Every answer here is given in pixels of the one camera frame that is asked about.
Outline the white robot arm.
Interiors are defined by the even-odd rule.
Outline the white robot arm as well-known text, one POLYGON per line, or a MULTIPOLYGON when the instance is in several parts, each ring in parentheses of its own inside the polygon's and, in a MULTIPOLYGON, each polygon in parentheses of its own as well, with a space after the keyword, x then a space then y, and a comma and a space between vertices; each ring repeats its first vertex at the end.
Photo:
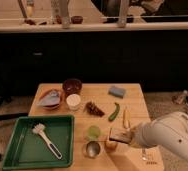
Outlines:
POLYGON ((140 123, 132 131, 131 146, 162 146, 188 162, 188 115, 173 112, 151 122, 140 123))

